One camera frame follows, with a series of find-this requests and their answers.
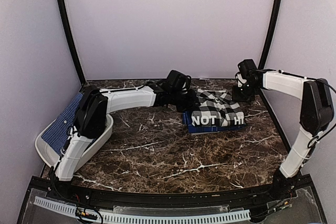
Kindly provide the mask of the blue plaid shirt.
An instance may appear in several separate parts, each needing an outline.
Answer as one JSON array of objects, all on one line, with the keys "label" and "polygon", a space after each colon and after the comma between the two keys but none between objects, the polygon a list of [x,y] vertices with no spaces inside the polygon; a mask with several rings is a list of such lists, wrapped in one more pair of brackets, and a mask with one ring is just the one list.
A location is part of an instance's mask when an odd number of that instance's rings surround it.
[{"label": "blue plaid shirt", "polygon": [[247,125],[235,125],[235,126],[193,126],[191,112],[186,111],[182,113],[182,123],[187,126],[188,132],[190,134],[208,134],[215,132],[228,132],[228,131],[238,131],[245,128]]}]

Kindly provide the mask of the black white checked shirt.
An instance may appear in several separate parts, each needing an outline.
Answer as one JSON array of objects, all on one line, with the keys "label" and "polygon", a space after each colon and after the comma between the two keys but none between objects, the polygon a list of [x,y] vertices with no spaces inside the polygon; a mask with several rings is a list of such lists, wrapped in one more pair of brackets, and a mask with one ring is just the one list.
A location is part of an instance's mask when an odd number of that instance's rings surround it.
[{"label": "black white checked shirt", "polygon": [[229,127],[245,124],[239,103],[233,101],[227,90],[198,89],[199,106],[191,112],[193,126]]}]

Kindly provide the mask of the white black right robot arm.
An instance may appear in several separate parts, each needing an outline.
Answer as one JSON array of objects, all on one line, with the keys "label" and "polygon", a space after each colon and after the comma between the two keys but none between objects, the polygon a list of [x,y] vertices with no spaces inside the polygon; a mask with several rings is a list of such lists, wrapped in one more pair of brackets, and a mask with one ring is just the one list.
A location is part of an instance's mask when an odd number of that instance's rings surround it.
[{"label": "white black right robot arm", "polygon": [[291,148],[279,171],[284,178],[297,175],[312,156],[316,145],[335,128],[332,94],[335,89],[326,79],[300,76],[283,70],[259,69],[252,59],[238,64],[233,86],[233,99],[249,102],[259,91],[274,91],[281,97],[288,95],[293,101],[297,115],[298,131],[291,141]]}]

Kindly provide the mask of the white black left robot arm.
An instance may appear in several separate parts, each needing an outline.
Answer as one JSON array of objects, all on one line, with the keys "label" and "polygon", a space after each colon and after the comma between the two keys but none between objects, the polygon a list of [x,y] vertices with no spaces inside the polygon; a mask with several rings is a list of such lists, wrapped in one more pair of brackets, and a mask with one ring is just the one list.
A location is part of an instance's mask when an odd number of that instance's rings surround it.
[{"label": "white black left robot arm", "polygon": [[92,141],[111,136],[111,130],[106,129],[108,114],[169,104],[178,112],[199,106],[196,92],[191,89],[190,76],[172,70],[166,79],[148,81],[139,87],[104,90],[87,87],[60,151],[60,159],[54,166],[54,174],[59,180],[54,184],[54,193],[63,201],[74,197],[74,189],[66,182],[72,180],[77,164]]}]

